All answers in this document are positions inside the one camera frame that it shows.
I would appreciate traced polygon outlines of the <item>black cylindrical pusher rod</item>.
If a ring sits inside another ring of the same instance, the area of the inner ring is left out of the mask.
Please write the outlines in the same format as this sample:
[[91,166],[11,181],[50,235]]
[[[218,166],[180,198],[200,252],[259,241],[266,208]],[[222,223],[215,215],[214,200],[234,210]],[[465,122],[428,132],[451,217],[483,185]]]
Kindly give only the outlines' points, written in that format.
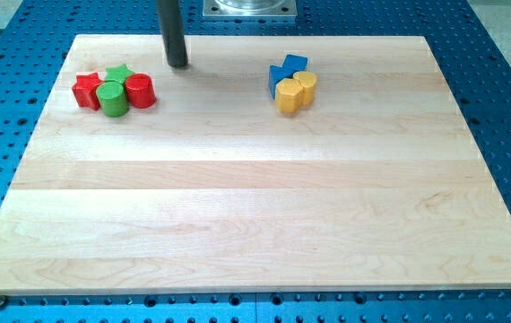
[[178,0],[156,0],[167,62],[171,67],[186,67],[185,33]]

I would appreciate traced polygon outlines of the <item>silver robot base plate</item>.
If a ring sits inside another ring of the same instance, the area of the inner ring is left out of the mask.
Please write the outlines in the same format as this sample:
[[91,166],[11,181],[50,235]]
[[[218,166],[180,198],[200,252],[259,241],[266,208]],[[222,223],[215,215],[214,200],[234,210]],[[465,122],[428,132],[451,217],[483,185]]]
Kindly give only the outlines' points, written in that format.
[[296,0],[204,0],[203,16],[231,17],[295,17]]

